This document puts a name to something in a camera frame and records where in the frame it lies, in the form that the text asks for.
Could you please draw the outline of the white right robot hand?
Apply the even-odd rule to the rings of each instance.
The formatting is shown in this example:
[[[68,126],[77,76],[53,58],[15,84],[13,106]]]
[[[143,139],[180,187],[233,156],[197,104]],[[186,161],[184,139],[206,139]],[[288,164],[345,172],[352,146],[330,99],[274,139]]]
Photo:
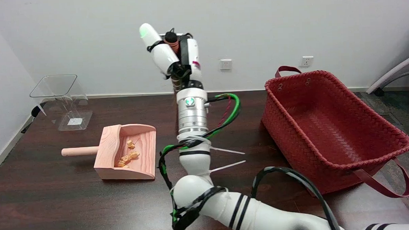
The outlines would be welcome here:
[[[171,80],[175,93],[204,88],[198,44],[192,34],[176,33],[175,28],[159,34],[144,23],[139,27],[139,35],[156,67],[166,80]]]

